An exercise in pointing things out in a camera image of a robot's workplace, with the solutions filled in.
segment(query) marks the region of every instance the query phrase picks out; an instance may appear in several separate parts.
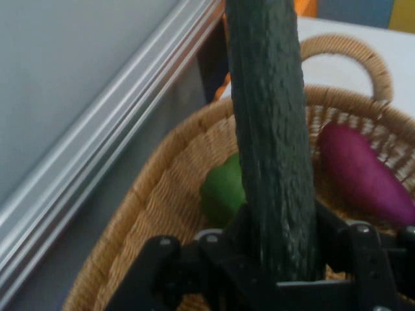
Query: white table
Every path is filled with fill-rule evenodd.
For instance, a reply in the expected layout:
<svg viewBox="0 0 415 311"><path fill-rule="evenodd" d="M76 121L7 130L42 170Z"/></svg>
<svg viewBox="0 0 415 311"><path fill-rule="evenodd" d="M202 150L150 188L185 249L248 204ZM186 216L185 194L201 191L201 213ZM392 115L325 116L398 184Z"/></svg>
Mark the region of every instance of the white table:
<svg viewBox="0 0 415 311"><path fill-rule="evenodd" d="M392 105L415 118L415 35L347 23L299 17L300 41L319 34L346 34L375 49L386 62L394 83ZM303 63L304 82L343 87L371 95L372 84L364 69L343 56L315 56ZM229 84L222 94L231 93Z"/></svg>

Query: bumpy cucumber skin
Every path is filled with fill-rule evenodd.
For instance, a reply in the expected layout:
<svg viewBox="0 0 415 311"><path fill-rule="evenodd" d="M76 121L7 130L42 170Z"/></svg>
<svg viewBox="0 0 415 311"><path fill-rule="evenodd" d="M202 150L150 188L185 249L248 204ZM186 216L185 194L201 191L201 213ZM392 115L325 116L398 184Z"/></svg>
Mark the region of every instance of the bumpy cucumber skin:
<svg viewBox="0 0 415 311"><path fill-rule="evenodd" d="M253 249L277 281L322 278L292 0L227 0L232 99Z"/></svg>

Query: woven basket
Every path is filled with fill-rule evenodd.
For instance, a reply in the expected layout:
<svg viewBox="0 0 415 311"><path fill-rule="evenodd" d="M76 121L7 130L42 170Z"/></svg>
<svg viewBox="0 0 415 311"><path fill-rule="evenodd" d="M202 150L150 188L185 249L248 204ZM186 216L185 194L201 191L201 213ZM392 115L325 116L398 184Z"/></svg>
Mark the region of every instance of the woven basket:
<svg viewBox="0 0 415 311"><path fill-rule="evenodd" d="M373 82L373 97L332 87L306 86L307 124L318 197L343 218L367 220L347 211L320 167L315 148L327 122L346 123L367 135L379 157L402 184L415 191L415 122L388 106L391 79L383 61L365 44L337 35L302 42L302 59L322 53L357 60ZM125 196L103 236L80 271L64 310L102 310L144 242L154 235L175 235L183 243L208 226L199 209L199 187L213 167L237 151L230 99L214 102L190 116L158 146ZM393 228L371 220L383 231ZM343 275L328 273L329 278ZM199 296L186 297L180 310L207 310Z"/></svg>

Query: yellow object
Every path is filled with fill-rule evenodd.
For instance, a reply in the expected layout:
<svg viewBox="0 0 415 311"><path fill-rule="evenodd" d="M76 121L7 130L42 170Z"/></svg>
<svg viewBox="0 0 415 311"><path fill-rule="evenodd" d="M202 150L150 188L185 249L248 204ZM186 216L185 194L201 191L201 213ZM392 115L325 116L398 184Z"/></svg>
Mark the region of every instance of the yellow object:
<svg viewBox="0 0 415 311"><path fill-rule="evenodd" d="M299 16L317 17L317 0L295 0L294 6Z"/></svg>
<svg viewBox="0 0 415 311"><path fill-rule="evenodd" d="M415 33L415 0L395 0L389 29Z"/></svg>

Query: gray wall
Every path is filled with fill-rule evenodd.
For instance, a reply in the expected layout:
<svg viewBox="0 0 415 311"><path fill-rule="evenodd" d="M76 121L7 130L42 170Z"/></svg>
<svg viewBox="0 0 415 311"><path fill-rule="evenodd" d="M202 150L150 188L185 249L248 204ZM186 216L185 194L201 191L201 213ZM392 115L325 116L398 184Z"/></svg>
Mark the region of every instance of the gray wall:
<svg viewBox="0 0 415 311"><path fill-rule="evenodd" d="M193 60L160 100L142 129L136 133L7 310L61 309L83 262L151 152L170 130L205 104L198 63Z"/></svg>
<svg viewBox="0 0 415 311"><path fill-rule="evenodd" d="M0 203L178 0L2 0Z"/></svg>

